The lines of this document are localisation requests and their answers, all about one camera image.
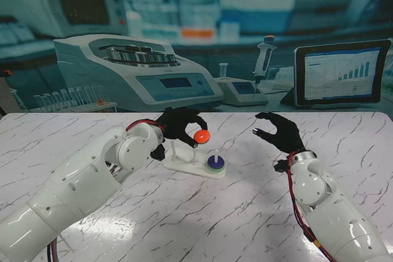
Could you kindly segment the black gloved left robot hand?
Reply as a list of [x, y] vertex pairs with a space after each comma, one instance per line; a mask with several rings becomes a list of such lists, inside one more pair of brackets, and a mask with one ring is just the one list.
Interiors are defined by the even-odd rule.
[[196, 148], [198, 143], [186, 133], [185, 129], [191, 123], [198, 124], [203, 130], [208, 129], [208, 124], [199, 114], [200, 111], [197, 109], [167, 107], [156, 122], [163, 127], [165, 139], [178, 139], [191, 148]]

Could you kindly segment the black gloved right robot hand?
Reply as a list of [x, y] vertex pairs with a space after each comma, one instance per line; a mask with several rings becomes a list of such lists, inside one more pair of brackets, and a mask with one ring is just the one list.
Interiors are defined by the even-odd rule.
[[253, 134], [274, 145], [278, 150], [291, 154], [306, 150], [300, 137], [297, 125], [287, 118], [272, 112], [261, 112], [255, 115], [257, 119], [270, 121], [276, 127], [276, 133], [271, 134], [259, 128], [252, 130]]

